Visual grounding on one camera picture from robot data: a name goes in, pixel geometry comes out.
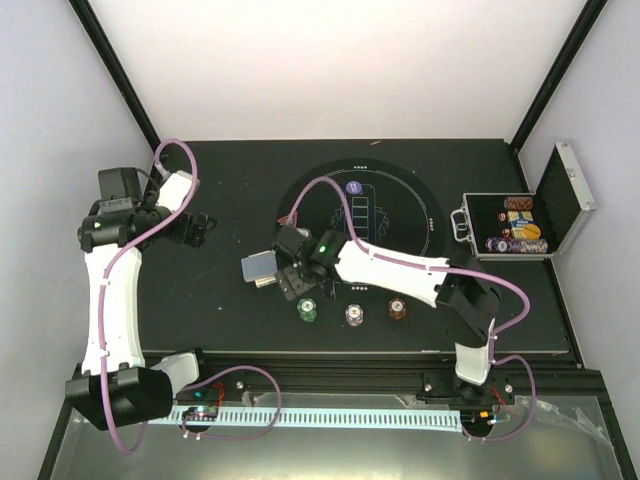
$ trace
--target purple poker chip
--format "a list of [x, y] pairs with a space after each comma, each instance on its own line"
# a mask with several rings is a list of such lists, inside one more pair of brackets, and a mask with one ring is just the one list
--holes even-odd
[[360, 182], [352, 180], [351, 182], [347, 183], [345, 190], [349, 195], [359, 195], [360, 193], [362, 193], [362, 184]]

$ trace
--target poker chip case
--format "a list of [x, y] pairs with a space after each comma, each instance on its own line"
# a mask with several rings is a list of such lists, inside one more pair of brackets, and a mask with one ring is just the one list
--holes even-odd
[[[527, 212], [508, 212], [514, 205], [526, 205]], [[480, 260], [543, 260], [565, 252], [596, 208], [573, 149], [556, 143], [534, 193], [465, 193], [451, 225], [455, 239], [469, 242]], [[532, 217], [530, 230], [539, 239], [512, 238], [510, 232], [521, 235], [528, 220], [509, 230], [507, 214]]]

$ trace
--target green poker chip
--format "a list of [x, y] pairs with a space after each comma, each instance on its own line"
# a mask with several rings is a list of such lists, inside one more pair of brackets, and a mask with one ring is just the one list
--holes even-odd
[[298, 302], [298, 314], [305, 322], [313, 322], [318, 316], [316, 302], [311, 298], [302, 298]]

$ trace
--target white wall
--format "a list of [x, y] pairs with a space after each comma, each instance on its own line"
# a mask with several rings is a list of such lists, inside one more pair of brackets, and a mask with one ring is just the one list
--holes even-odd
[[92, 0], [161, 136], [511, 140], [585, 0]]
[[570, 142], [599, 210], [556, 261], [582, 352], [601, 369], [640, 470], [640, 3], [613, 0], [521, 159], [536, 185], [553, 142]]
[[86, 345], [97, 171], [151, 152], [68, 2], [0, 2], [0, 60], [0, 477], [31, 480]]

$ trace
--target red wire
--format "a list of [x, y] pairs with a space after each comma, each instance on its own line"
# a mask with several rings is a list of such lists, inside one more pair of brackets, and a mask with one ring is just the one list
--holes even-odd
[[507, 412], [511, 413], [511, 408], [509, 408], [509, 405], [507, 405], [507, 403], [500, 396], [500, 393], [494, 387], [491, 387], [491, 393], [498, 399], [498, 402], [500, 402], [501, 405], [505, 406]]
[[224, 384], [222, 382], [214, 383], [213, 388], [218, 389], [218, 403], [216, 403], [216, 407], [220, 408], [220, 406], [222, 405], [222, 400], [224, 399], [224, 394], [226, 393]]

